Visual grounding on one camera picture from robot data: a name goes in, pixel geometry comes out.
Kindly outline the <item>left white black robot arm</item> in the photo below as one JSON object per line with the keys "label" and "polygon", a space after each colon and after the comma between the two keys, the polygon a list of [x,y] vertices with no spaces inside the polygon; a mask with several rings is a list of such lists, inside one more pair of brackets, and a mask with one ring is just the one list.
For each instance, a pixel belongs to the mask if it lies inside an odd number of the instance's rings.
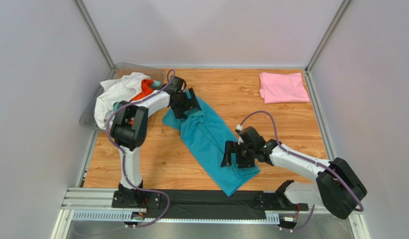
{"label": "left white black robot arm", "polygon": [[201,109],[193,89],[188,89],[184,79],[171,76],[168,82],[153,90],[148,96],[121,101],[111,115],[107,133],[118,147],[122,177],[114,192],[113,208],[139,208],[146,205],[150,196],[158,199],[161,193],[143,188],[140,173],[140,149],[145,142],[148,118],[163,108],[170,108],[176,119],[186,119],[187,111]]}

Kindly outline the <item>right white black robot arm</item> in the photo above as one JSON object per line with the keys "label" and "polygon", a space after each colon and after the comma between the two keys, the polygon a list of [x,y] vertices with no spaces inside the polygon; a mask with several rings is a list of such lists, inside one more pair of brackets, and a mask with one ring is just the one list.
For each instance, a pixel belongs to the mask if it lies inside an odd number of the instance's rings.
{"label": "right white black robot arm", "polygon": [[285,181],[276,190],[282,205],[323,206],[340,219],[348,218],[353,211],[363,211],[362,200],[368,191],[346,160],[311,157],[278,139],[265,140],[251,126],[237,132],[239,139],[225,142],[221,167],[235,165],[238,169],[251,169],[259,161],[288,169],[311,181]]}

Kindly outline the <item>light teal t shirt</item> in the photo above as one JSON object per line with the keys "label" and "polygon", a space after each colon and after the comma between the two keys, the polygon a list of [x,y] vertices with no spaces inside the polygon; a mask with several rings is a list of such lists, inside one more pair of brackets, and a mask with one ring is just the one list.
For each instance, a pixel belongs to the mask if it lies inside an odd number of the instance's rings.
{"label": "light teal t shirt", "polygon": [[161,88],[161,81],[153,80],[150,87],[153,88],[153,89],[160,89]]}

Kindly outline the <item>orange t shirt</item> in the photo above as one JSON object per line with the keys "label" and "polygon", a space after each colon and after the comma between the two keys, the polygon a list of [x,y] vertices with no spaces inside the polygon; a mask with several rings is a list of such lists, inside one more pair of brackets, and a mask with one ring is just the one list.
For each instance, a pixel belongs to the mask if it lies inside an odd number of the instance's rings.
{"label": "orange t shirt", "polygon": [[152,88],[152,85],[154,84],[153,80],[150,79],[143,79],[141,82],[141,92],[138,93],[136,96],[131,98],[131,102],[133,101],[138,101],[142,98],[145,98],[146,96],[150,95],[153,93],[154,89]]}

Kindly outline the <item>white t shirt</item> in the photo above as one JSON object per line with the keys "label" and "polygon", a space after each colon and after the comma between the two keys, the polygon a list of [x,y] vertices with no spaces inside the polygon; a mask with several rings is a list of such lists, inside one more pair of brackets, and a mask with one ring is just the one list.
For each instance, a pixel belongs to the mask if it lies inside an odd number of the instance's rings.
{"label": "white t shirt", "polygon": [[120,101],[130,102],[131,98],[141,92],[143,79],[151,78],[143,73],[133,72],[119,79],[102,81],[100,85],[104,92],[96,99],[94,118],[100,129],[105,128],[105,123],[114,111],[114,104]]}

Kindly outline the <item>folded pink t shirt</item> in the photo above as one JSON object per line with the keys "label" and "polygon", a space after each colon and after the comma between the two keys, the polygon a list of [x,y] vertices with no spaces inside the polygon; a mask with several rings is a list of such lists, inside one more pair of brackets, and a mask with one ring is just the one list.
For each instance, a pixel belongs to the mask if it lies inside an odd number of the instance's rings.
{"label": "folded pink t shirt", "polygon": [[262,72],[259,79],[261,84],[259,93],[265,104],[310,102],[301,73]]}

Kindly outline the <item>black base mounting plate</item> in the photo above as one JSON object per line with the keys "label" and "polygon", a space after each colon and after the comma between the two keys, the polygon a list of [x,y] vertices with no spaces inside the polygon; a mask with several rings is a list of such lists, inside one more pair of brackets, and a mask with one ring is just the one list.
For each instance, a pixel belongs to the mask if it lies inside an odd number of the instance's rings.
{"label": "black base mounting plate", "polygon": [[162,190],[161,192],[116,190],[112,208],[136,209],[148,218],[259,220],[266,211],[308,211],[306,204],[292,204],[278,192],[236,191],[227,196],[219,190]]}

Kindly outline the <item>clear plastic bin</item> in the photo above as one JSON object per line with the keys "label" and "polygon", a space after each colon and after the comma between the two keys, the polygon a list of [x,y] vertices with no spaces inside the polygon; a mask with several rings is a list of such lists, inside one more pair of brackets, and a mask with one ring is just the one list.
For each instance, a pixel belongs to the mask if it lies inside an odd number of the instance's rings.
{"label": "clear plastic bin", "polygon": [[79,119],[79,123],[81,126],[92,130],[101,130],[97,126],[94,118],[96,98],[104,92],[104,88],[100,85],[100,82],[105,80],[119,79],[123,75],[129,75],[132,72],[144,73],[145,75],[150,76],[151,79],[161,82],[166,78],[166,73],[162,69],[125,62],[117,63],[113,68],[110,69],[110,71],[103,80],[98,81],[98,87]]}

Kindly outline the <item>left aluminium frame post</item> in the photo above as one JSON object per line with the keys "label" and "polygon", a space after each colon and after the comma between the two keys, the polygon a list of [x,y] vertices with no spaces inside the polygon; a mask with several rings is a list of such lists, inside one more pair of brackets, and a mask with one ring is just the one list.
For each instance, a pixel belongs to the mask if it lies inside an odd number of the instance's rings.
{"label": "left aluminium frame post", "polygon": [[103,57],[105,63],[107,64],[109,69],[112,69],[114,67],[114,62],[104,44],[104,41],[102,40],[102,37],[99,34],[99,31],[97,27],[94,24],[94,21],[87,9],[86,4],[84,3],[83,0],[73,0],[73,3],[75,7],[77,8],[80,16],[82,17],[92,39],[94,40],[101,56]]}

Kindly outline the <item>aluminium frame post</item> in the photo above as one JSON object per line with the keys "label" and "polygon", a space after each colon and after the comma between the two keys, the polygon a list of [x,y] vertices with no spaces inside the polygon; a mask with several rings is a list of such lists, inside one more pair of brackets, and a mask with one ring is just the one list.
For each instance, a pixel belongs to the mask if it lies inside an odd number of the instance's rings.
{"label": "aluminium frame post", "polygon": [[350,4],[352,3],[352,0],[343,0],[341,1],[341,4],[339,8],[337,9],[333,19],[331,20],[330,24],[328,25],[325,33],[323,34],[318,46],[316,47],[311,59],[309,60],[309,63],[307,64],[305,70],[307,74],[310,74],[311,71],[314,69],[314,67],[317,64],[317,61],[321,57],[324,49],[328,45],[332,35],[334,34],[335,30],[337,29],[338,25],[342,21],[344,15],[346,14],[348,8],[350,7]]}
{"label": "aluminium frame post", "polygon": [[92,39],[94,40],[101,56],[103,57],[105,63],[107,64],[109,69],[112,69],[114,67],[114,62],[104,44],[104,41],[102,40],[102,37],[99,34],[99,31],[97,27],[94,24],[94,21],[87,9],[86,4],[84,3],[83,0],[73,0],[73,3],[75,7],[77,8],[80,16],[82,17]]}

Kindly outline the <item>aluminium front rail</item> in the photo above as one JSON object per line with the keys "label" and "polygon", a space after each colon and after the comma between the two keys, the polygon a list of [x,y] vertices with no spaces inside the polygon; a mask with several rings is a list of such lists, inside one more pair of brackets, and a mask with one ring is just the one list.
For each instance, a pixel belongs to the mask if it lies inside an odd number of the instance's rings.
{"label": "aluminium front rail", "polygon": [[298,206],[277,191],[237,191],[228,197],[218,190],[161,190],[161,192],[117,189],[70,188],[62,209],[75,210],[82,219],[120,219],[125,222],[142,217],[151,221],[185,222],[269,222],[276,214],[299,211],[306,214],[310,203]]}

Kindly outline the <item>right aluminium frame post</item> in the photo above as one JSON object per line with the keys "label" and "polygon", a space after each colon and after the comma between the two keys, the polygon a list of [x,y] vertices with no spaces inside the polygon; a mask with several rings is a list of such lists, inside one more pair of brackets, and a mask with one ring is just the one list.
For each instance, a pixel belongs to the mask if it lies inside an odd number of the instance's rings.
{"label": "right aluminium frame post", "polygon": [[324,49],[328,45],[332,35],[334,34],[335,30],[337,29],[338,25],[342,21],[344,15],[346,14],[348,8],[350,7],[350,4],[352,3],[352,0],[343,0],[341,1],[341,4],[339,8],[337,9],[333,19],[331,20],[330,24],[328,25],[325,33],[323,34],[318,46],[316,47],[311,59],[309,60],[309,63],[307,64],[305,70],[307,74],[310,74],[311,71],[314,69],[314,67],[317,64],[317,61],[321,57]]}

